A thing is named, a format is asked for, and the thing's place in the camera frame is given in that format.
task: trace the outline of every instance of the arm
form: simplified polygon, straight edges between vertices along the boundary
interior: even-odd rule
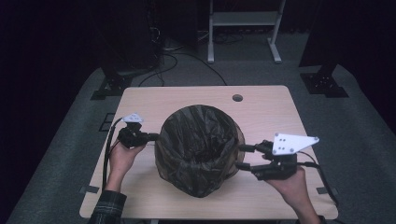
[[[119,141],[112,147],[110,151],[110,174],[106,187],[93,210],[89,224],[120,223],[126,200],[126,196],[120,193],[122,180],[134,164],[135,157],[144,147],[127,148]]]
[[[311,203],[306,187],[305,170],[297,168],[296,174],[285,180],[266,180],[294,210],[301,224],[319,224],[320,219]]]

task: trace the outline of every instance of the white metal stand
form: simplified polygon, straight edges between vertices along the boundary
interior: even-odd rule
[[[274,56],[275,63],[282,63],[275,41],[279,25],[282,20],[283,9],[286,0],[281,0],[278,11],[267,12],[214,12],[213,0],[210,0],[209,14],[209,43],[207,45],[207,61],[215,61],[213,46],[213,27],[214,26],[244,26],[244,25],[274,25],[272,37],[268,38],[268,44]]]

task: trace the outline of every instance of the person's right hand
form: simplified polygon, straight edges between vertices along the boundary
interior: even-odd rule
[[[285,202],[295,211],[302,224],[320,223],[318,215],[309,199],[306,187],[305,170],[298,166],[297,172],[285,180],[266,180],[283,197]]]

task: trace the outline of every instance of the bin liner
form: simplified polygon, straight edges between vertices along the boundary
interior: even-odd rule
[[[245,138],[230,116],[213,106],[190,105],[164,122],[155,162],[162,179],[203,198],[236,174],[234,162],[245,156],[241,144]]]

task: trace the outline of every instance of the white desk leg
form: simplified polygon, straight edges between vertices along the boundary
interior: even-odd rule
[[[207,62],[215,62],[215,52],[213,49],[213,0],[210,1],[209,11],[209,41],[207,43]]]
[[[277,32],[279,31],[280,22],[282,21],[282,15],[283,15],[283,9],[285,8],[285,3],[286,3],[286,0],[282,0],[282,2],[280,3],[279,10],[276,15],[276,22],[275,22],[275,27],[274,27],[274,31],[273,31],[273,36],[271,38],[267,39],[268,44],[270,46],[270,50],[274,56],[275,63],[282,63],[282,60],[280,59],[279,52],[277,51],[277,48],[275,45],[275,41],[276,41]]]

